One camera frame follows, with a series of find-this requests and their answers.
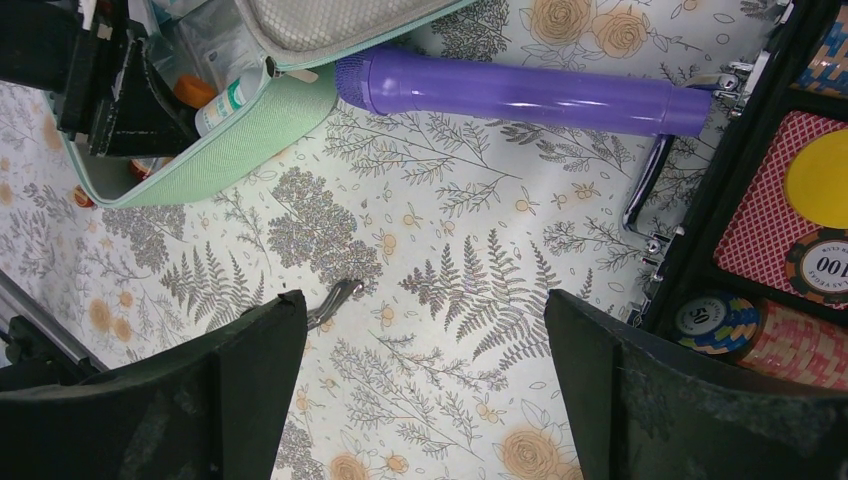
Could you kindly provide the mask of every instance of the purple cylinder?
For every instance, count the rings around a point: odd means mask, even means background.
[[[710,92],[668,81],[364,52],[362,100],[372,113],[415,110],[652,136],[697,136]]]

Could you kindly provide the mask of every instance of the metal hook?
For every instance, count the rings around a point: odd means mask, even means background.
[[[341,280],[333,285],[321,305],[306,312],[306,329],[312,330],[326,323],[351,295],[363,288],[365,284],[360,280]]]

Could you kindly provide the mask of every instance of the floral tablecloth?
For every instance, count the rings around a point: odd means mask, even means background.
[[[480,0],[407,41],[681,83],[752,58],[769,1]],[[0,265],[107,365],[366,282],[309,336],[275,478],[582,477],[541,314],[550,288],[639,300],[616,219],[651,139],[340,103],[207,201],[83,210],[40,94],[4,85],[0,109]],[[646,222],[679,220],[724,125],[677,142]]]

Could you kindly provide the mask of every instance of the poker chip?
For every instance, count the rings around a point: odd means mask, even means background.
[[[762,332],[738,365],[793,382],[848,390],[848,332],[767,300],[760,312]]]
[[[786,254],[786,277],[801,296],[822,304],[848,302],[848,230],[822,228]]]
[[[848,96],[848,6],[839,10],[836,21],[825,35],[822,46],[797,80],[807,91],[830,96]]]
[[[747,345],[760,323],[751,302],[726,292],[709,292],[686,302],[675,315],[672,339],[706,355]]]

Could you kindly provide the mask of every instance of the yellow circle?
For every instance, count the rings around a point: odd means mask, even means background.
[[[819,225],[848,228],[848,130],[819,137],[795,157],[786,173],[786,199]]]

